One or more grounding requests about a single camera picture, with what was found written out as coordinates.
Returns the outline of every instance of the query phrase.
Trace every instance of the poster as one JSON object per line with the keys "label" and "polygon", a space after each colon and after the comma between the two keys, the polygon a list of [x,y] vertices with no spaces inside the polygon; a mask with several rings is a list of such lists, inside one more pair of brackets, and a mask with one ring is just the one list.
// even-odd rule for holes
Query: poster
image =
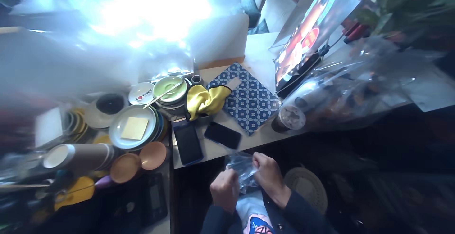
{"label": "poster", "polygon": [[314,0],[275,62],[277,91],[328,39],[360,0]]}

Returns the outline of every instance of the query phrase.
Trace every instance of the green plate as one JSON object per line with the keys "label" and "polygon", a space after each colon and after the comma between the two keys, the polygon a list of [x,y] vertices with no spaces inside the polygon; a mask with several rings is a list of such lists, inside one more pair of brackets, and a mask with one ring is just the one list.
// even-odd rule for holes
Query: green plate
{"label": "green plate", "polygon": [[[166,92],[171,87],[179,84],[182,80],[183,79],[179,76],[168,76],[168,77],[162,78],[155,84],[155,87],[153,88],[153,96],[155,98],[159,97],[160,95],[162,95],[162,93]],[[159,101],[165,102],[165,103],[171,103],[173,101],[180,99],[182,96],[184,96],[186,91],[187,91],[187,83],[185,82],[185,80],[183,80],[183,83],[180,86],[174,88],[171,92],[169,92],[165,96],[161,97],[161,99]]]}

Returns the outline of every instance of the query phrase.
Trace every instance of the terracotta bowl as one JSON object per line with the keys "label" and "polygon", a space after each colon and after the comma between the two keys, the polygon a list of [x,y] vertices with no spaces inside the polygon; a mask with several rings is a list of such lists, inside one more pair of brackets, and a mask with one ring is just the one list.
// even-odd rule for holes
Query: terracotta bowl
{"label": "terracotta bowl", "polygon": [[168,154],[166,146],[161,142],[151,142],[146,144],[139,157],[141,158],[142,168],[145,170],[153,170],[161,166]]}
{"label": "terracotta bowl", "polygon": [[141,159],[138,155],[127,153],[118,157],[111,167],[111,179],[123,184],[133,179],[141,169]]}

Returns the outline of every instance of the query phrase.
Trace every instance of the t-shirt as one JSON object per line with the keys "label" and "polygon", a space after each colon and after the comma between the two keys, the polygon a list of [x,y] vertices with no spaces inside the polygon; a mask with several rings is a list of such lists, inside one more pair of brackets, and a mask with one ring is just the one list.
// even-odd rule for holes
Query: t-shirt
{"label": "t-shirt", "polygon": [[239,197],[235,208],[242,220],[243,234],[275,234],[261,191]]}

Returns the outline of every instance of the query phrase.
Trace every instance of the clear plastic bag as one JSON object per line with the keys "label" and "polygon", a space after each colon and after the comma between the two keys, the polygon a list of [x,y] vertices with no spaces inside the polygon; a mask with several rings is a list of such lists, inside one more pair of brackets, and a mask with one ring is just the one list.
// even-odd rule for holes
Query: clear plastic bag
{"label": "clear plastic bag", "polygon": [[234,169],[238,173],[238,183],[240,192],[245,194],[247,187],[257,187],[258,183],[254,180],[254,173],[258,171],[253,166],[253,156],[244,152],[233,152],[226,156],[226,169]]}
{"label": "clear plastic bag", "polygon": [[344,45],[324,58],[282,106],[294,106],[306,117],[307,131],[368,126],[408,102],[390,61],[397,47],[380,37]]}

